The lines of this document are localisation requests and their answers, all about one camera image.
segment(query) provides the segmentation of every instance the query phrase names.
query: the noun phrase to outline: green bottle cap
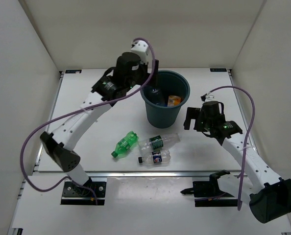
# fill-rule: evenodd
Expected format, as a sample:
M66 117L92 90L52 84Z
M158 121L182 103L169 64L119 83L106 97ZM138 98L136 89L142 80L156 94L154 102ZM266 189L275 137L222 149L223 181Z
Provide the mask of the green bottle cap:
M118 156L118 154L116 152L111 153L111 155L115 158Z

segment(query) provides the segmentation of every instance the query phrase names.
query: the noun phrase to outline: white wall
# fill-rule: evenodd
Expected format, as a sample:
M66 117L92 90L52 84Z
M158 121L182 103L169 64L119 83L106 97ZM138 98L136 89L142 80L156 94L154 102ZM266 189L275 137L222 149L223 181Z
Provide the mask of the white wall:
M0 0L0 235L8 231L23 180L21 145L49 116L58 79L57 68L18 1ZM29 172L37 145L32 141L26 151Z
M233 77L255 100L253 134L260 154L291 178L291 0L267 0Z
M60 70L113 66L146 37L162 68L232 68L263 0L25 1Z

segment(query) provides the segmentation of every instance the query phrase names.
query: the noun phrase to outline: orange packaging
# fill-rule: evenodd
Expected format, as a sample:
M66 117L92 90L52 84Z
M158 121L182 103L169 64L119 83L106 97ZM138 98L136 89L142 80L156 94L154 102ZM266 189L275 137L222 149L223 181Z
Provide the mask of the orange packaging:
M167 106L168 107L175 106L177 104L180 104L180 102L181 102L181 98L179 96L170 95Z

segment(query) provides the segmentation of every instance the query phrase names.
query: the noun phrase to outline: dark teal bin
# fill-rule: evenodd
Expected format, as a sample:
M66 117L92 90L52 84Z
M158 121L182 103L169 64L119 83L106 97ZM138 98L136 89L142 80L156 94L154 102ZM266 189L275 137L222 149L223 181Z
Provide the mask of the dark teal bin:
M181 97L181 103L172 107L153 104L146 97L146 87L141 90L141 96L145 101L146 117L150 124L157 128L168 128L174 124L181 106L187 102L190 87L187 80L176 72L160 70L158 76L158 87L162 90L165 102L169 95L176 95Z

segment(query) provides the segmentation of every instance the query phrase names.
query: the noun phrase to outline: green plastic bottle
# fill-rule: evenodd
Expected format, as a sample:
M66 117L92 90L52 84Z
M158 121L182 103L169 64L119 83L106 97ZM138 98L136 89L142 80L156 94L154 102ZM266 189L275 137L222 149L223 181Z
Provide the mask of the green plastic bottle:
M126 152L130 147L137 142L139 137L133 131L128 132L128 134L116 144L115 151L112 153L112 156L115 158L119 154Z

